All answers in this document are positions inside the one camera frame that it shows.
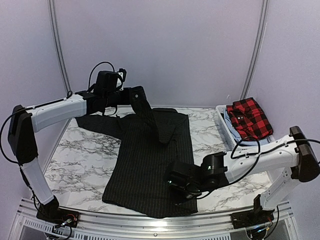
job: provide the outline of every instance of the table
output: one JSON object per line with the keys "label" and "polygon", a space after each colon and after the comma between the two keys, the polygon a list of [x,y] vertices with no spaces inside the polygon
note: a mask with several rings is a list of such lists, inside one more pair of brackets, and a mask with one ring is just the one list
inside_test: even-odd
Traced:
{"label": "table", "polygon": [[[200,165],[208,154],[229,150],[220,134],[218,113],[214,108],[175,109],[189,116],[196,165]],[[105,114],[113,112],[113,108],[108,108]],[[123,117],[130,113],[133,113],[131,107],[120,107],[117,115]],[[117,162],[120,143],[114,137],[79,128],[75,119],[70,121],[44,174],[61,206],[92,212],[142,215],[102,202],[104,189]],[[252,206],[257,194],[270,185],[266,172],[250,175],[198,200],[198,211],[211,213]]]}

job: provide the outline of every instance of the pile of clothes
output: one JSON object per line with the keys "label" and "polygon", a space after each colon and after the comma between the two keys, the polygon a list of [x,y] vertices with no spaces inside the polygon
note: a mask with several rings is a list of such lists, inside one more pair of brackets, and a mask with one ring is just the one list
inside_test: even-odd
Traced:
{"label": "pile of clothes", "polygon": [[236,143],[241,146],[257,146],[268,144],[267,137],[274,130],[266,114],[259,104],[252,98],[243,99],[227,105],[221,113]]}

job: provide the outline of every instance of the laundry basket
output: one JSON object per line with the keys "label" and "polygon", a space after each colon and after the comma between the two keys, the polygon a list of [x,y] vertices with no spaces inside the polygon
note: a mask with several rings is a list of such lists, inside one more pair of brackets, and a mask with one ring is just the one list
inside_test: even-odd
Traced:
{"label": "laundry basket", "polygon": [[[219,123],[219,126],[222,130],[222,133],[226,139],[226,142],[228,143],[228,146],[230,148],[230,150],[234,149],[235,146],[236,146],[236,141],[234,139],[234,137],[232,136],[224,118],[222,117],[221,113],[224,113],[225,112],[225,108],[227,107],[227,105],[218,105],[215,107],[215,110],[216,112],[218,113],[218,123]],[[275,141],[275,138],[270,135],[270,136],[267,136],[266,137],[267,141],[269,143],[271,142],[274,142]],[[257,148],[256,146],[238,146],[237,149],[239,150],[245,150],[245,149],[252,149],[252,148]]]}

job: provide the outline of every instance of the gray marble vein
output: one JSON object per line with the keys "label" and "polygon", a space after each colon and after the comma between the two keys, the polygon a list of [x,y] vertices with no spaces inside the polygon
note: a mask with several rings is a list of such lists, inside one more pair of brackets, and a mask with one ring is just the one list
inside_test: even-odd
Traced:
{"label": "gray marble vein", "polygon": [[[200,165],[208,154],[229,150],[214,108],[176,109],[189,116],[195,164]],[[107,109],[105,114],[113,111]],[[117,115],[123,117],[130,113],[133,113],[131,107],[120,107]],[[120,144],[119,139],[79,128],[76,120],[71,120],[45,172],[45,178],[62,206],[94,212],[139,214],[102,202],[104,189],[117,162]],[[198,211],[213,212],[251,206],[255,196],[270,184],[266,172],[250,175],[198,200]]]}

